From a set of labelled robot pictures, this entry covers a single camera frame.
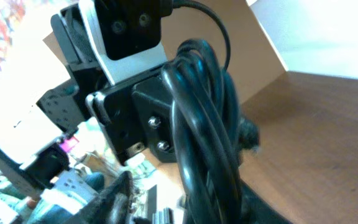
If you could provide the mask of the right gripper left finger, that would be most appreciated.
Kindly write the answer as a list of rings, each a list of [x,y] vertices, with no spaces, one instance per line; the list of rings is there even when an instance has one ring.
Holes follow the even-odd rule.
[[[64,224],[128,223],[132,190],[132,173],[124,171]]]

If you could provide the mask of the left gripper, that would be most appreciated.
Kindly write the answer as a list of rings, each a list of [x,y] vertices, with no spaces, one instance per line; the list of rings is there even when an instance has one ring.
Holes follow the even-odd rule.
[[[146,70],[86,97],[86,107],[120,164],[140,151],[138,143],[163,163],[176,162],[170,128],[172,95],[160,75],[162,66]]]

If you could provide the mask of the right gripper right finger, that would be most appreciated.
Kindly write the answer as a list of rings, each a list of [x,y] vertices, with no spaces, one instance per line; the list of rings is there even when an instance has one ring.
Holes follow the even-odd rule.
[[[290,224],[291,221],[275,211],[261,199],[245,182],[241,182],[243,224]]]

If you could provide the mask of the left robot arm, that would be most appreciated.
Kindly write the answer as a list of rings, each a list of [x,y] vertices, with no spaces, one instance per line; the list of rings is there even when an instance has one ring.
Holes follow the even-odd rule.
[[[161,12],[86,12],[52,16],[53,34],[70,79],[47,91],[37,106],[62,131],[43,142],[19,137],[0,142],[0,171],[22,194],[46,197],[71,213],[71,223],[127,223],[130,174],[101,193],[75,180],[63,148],[66,135],[95,117],[119,162],[145,144],[162,162],[175,162],[168,125],[171,96],[158,72],[166,60]]]

